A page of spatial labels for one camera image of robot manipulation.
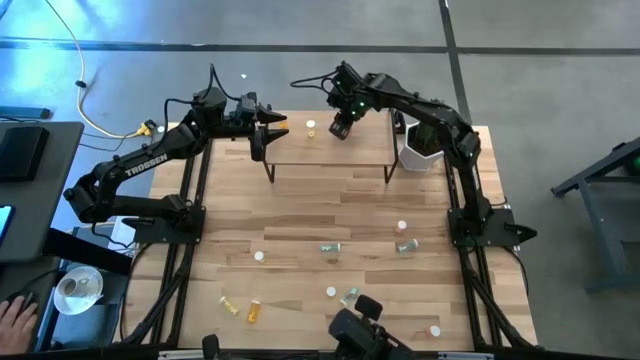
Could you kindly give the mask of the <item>white box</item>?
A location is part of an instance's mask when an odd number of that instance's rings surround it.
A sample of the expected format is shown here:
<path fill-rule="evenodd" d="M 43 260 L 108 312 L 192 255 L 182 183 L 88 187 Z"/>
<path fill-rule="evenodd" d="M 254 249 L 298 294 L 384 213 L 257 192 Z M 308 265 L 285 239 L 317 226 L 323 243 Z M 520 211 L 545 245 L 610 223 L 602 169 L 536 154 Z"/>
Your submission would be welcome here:
<path fill-rule="evenodd" d="M 124 223 L 124 217 L 115 218 L 108 248 L 114 251 L 126 251 L 135 248 L 135 230 Z"/>

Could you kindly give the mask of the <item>black aluminium table frame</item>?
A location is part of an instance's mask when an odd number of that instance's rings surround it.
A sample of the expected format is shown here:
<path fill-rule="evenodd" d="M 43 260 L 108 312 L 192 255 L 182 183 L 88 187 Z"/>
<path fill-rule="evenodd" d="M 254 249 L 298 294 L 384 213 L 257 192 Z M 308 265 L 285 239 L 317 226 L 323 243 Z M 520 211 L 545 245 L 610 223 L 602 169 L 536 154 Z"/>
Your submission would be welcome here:
<path fill-rule="evenodd" d="M 492 209 L 502 192 L 490 132 L 477 169 Z M 219 360 L 336 360 L 329 334 L 336 314 L 360 295 L 383 306 L 378 323 L 415 354 L 493 354 L 523 358 L 536 349 L 525 286 L 510 247 L 455 247 L 447 213 L 463 209 L 458 171 L 439 162 L 426 173 L 399 172 L 390 183 L 374 167 L 278 166 L 263 180 L 245 141 L 219 140 L 196 158 L 154 175 L 151 196 L 172 190 L 206 208 L 202 239 L 181 249 L 150 243 L 124 300 L 127 336 L 96 352 L 102 360 L 157 360 L 160 351 L 201 349 L 219 338 Z M 407 222 L 402 235 L 399 220 Z M 419 247 L 398 253 L 416 239 Z M 339 253 L 323 244 L 340 243 Z M 254 253 L 262 251 L 264 261 Z M 326 289 L 336 289 L 329 297 Z M 347 307 L 341 297 L 358 297 Z M 220 303 L 239 308 L 234 316 Z M 247 322 L 252 299 L 261 302 Z M 429 326 L 440 337 L 425 334 Z"/>

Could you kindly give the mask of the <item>black desk beam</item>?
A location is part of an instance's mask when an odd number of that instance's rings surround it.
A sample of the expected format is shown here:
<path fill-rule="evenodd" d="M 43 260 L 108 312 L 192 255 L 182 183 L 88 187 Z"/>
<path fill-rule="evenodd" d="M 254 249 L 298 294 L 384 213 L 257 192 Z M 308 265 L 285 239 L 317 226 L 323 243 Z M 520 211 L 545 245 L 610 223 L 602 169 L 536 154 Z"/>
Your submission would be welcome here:
<path fill-rule="evenodd" d="M 41 254 L 56 256 L 120 275 L 128 275 L 132 264 L 132 259 L 126 255 L 53 228 L 48 231 Z"/>

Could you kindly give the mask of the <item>silver metal bracket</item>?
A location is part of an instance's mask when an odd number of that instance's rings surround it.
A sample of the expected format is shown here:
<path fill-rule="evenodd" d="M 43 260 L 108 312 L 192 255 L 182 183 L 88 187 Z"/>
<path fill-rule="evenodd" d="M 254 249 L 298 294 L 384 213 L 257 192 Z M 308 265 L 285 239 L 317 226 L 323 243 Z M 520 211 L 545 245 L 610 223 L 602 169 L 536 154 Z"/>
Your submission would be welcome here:
<path fill-rule="evenodd" d="M 495 360 L 495 357 L 490 353 L 438 352 L 437 360 Z"/>
<path fill-rule="evenodd" d="M 203 360 L 201 349 L 180 349 L 160 351 L 157 360 Z"/>

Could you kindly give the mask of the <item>clear glass bowl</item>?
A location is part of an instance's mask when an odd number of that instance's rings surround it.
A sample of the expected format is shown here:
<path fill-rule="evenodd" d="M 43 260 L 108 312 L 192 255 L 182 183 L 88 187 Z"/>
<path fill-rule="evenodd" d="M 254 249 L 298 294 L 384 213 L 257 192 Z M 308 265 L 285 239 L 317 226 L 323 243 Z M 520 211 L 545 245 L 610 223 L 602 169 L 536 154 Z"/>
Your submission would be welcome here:
<path fill-rule="evenodd" d="M 61 297 L 57 287 L 62 279 L 73 278 L 79 282 L 76 297 Z M 104 280 L 101 273 L 94 267 L 81 266 L 72 269 L 58 282 L 54 293 L 54 305 L 63 315 L 78 315 L 91 308 L 103 296 Z"/>

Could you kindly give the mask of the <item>black computer mouse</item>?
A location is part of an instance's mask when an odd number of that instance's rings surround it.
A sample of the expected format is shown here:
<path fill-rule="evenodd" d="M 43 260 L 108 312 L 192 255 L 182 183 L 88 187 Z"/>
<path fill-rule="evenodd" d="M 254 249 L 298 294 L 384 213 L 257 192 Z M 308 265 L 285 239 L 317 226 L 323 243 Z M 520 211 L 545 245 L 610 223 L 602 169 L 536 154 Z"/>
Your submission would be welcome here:
<path fill-rule="evenodd" d="M 11 294 L 7 298 L 7 301 L 10 304 L 12 304 L 15 301 L 15 299 L 18 298 L 18 297 L 22 297 L 23 298 L 22 305 L 18 310 L 18 313 L 22 313 L 30 306 L 31 303 L 34 302 L 35 293 L 33 291 L 31 291 L 31 290 L 20 290 L 20 291 L 17 291 L 15 293 Z"/>

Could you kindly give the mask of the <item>phone with blue screen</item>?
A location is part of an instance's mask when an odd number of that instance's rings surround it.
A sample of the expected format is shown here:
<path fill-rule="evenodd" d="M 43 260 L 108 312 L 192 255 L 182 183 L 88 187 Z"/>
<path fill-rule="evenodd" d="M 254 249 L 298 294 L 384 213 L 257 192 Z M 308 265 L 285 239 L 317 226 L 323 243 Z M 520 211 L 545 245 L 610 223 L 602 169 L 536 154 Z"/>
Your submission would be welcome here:
<path fill-rule="evenodd" d="M 15 208 L 11 205 L 0 206 L 0 246 L 4 241 L 14 213 Z"/>

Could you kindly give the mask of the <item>black rectangular device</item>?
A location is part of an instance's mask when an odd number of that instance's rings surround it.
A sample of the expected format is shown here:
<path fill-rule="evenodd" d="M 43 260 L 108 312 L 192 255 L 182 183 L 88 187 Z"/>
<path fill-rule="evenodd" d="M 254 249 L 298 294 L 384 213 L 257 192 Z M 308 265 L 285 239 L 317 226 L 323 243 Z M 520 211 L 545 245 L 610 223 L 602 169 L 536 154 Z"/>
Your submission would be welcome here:
<path fill-rule="evenodd" d="M 32 181 L 48 138 L 43 127 L 8 129 L 0 140 L 0 183 Z"/>

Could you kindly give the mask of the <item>person's hand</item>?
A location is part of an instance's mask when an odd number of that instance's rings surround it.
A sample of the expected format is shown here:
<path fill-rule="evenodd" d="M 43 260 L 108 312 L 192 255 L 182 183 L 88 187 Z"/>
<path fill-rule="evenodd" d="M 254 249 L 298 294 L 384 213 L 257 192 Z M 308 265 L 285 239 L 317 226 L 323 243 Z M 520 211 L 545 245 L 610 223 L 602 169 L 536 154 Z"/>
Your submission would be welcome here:
<path fill-rule="evenodd" d="M 24 296 L 0 302 L 0 356 L 24 354 L 29 349 L 37 322 L 38 305 Z"/>

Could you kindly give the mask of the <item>grey metal cart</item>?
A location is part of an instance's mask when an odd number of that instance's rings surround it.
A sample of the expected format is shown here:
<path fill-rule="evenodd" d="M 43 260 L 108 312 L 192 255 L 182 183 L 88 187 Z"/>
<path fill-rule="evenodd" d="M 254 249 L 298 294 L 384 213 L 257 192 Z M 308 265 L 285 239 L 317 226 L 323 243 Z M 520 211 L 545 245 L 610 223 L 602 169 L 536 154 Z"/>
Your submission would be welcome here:
<path fill-rule="evenodd" d="M 640 137 L 551 188 L 558 198 L 577 191 L 582 200 L 596 259 L 596 277 L 585 285 L 588 293 L 640 288 L 640 176 L 625 169 L 638 156 Z"/>

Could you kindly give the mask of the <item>grey bin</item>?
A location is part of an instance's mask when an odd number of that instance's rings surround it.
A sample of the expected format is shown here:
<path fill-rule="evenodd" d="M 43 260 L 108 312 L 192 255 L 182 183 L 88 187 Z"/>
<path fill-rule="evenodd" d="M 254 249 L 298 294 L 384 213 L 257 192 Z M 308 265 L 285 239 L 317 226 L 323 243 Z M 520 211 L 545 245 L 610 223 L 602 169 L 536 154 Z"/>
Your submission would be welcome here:
<path fill-rule="evenodd" d="M 54 305 L 48 324 L 49 349 L 67 350 L 101 347 L 112 342 L 118 323 L 117 311 L 127 278 L 98 270 L 104 280 L 103 296 L 91 308 L 78 315 L 63 315 Z"/>

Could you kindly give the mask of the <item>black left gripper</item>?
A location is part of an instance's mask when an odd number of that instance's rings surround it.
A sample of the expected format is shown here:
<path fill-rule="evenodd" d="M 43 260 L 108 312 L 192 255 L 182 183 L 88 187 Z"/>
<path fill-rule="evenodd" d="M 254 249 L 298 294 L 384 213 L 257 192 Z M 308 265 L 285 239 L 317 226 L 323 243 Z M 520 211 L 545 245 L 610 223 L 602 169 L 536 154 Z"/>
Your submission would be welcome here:
<path fill-rule="evenodd" d="M 287 116 L 272 110 L 270 104 L 257 106 L 257 94 L 248 92 L 240 96 L 236 109 L 230 113 L 232 138 L 247 138 L 250 144 L 251 159 L 263 161 L 265 146 L 287 135 L 288 129 L 263 128 L 262 124 L 284 121 Z"/>

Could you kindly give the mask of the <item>black flat bar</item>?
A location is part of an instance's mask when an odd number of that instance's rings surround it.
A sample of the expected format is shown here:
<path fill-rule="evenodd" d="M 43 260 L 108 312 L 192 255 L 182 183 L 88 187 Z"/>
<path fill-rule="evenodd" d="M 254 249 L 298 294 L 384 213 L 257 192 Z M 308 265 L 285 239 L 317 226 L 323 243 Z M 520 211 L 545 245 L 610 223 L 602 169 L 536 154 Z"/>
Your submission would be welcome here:
<path fill-rule="evenodd" d="M 0 117 L 46 120 L 52 116 L 48 108 L 0 106 Z"/>

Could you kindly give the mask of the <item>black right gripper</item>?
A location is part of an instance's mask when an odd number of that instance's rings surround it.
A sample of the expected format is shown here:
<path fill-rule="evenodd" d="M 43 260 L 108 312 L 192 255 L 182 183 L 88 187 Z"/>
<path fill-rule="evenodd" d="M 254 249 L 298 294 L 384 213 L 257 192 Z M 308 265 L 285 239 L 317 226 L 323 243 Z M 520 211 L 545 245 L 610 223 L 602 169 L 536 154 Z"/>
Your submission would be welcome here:
<path fill-rule="evenodd" d="M 342 61 L 330 75 L 324 78 L 329 84 L 327 103 L 337 113 L 329 132 L 345 140 L 353 126 L 352 119 L 361 119 L 370 109 L 368 95 L 364 92 L 363 78 L 347 62 Z"/>

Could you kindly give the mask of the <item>wooden shelf black metal legs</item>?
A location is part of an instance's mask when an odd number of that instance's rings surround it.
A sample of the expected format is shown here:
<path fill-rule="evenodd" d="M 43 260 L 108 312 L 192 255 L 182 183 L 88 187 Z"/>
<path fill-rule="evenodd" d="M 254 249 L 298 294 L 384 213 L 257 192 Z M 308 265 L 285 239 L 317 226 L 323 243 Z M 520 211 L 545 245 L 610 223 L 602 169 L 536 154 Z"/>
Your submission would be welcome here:
<path fill-rule="evenodd" d="M 263 161 L 268 179 L 275 180 L 278 166 L 381 167 L 389 182 L 399 162 L 393 112 L 369 112 L 355 123 L 345 140 L 329 132 L 336 112 L 290 111 L 289 133 L 269 144 Z M 306 122 L 316 122 L 316 136 L 309 138 Z"/>

